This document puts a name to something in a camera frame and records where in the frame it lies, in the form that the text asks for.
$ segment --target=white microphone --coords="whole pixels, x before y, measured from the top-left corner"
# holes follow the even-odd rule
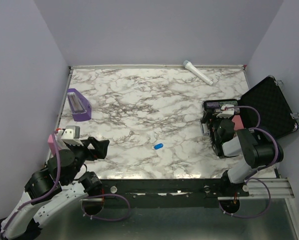
[[[195,74],[197,77],[199,77],[200,79],[202,79],[205,83],[207,83],[208,85],[212,86],[213,85],[213,81],[210,80],[207,76],[205,76],[203,73],[201,73],[196,67],[193,66],[193,64],[190,61],[184,61],[183,62],[184,67],[187,70],[190,70],[193,74]]]

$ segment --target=marble tabletop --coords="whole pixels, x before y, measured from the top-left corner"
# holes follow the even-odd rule
[[[214,154],[201,132],[202,101],[240,97],[249,88],[242,69],[200,70],[213,86],[184,68],[74,69],[69,87],[89,100],[92,119],[75,122],[66,99],[59,127],[110,140],[106,159],[86,162],[100,179],[219,178],[243,156]],[[276,176],[268,168],[258,177]]]

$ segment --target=table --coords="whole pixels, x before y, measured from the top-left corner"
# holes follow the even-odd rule
[[[199,69],[213,86],[181,67],[74,69],[69,87],[89,100],[92,119],[75,122],[66,99],[59,127],[110,140],[106,159],[86,162],[100,179],[219,178],[243,156],[214,154],[201,132],[202,101],[240,97],[249,88],[241,67]],[[258,177],[276,175],[271,167]]]

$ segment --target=gray floor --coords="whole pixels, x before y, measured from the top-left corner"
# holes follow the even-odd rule
[[[247,200],[238,213],[258,213],[265,200]],[[102,216],[118,217],[122,210],[104,209]],[[217,208],[133,209],[129,219],[103,222],[83,217],[78,204],[57,216],[38,240],[296,240],[284,200],[274,200],[259,218],[237,219]]]

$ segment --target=open black case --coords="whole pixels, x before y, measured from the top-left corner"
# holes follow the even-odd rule
[[[299,125],[278,82],[273,76],[267,76],[238,100],[220,99],[203,101],[203,118],[201,119],[201,123],[207,124],[212,148],[219,157],[223,155],[222,149],[218,149],[218,146],[216,146],[217,142],[215,142],[214,135],[212,134],[215,129],[210,124],[216,118],[216,114],[214,111],[208,109],[207,105],[213,102],[235,101],[237,101],[237,106],[251,106],[257,109],[260,114],[259,127],[266,129],[275,139],[279,139],[299,129]],[[258,117],[252,109],[240,108],[237,115],[240,116],[245,128],[252,128],[257,125]]]

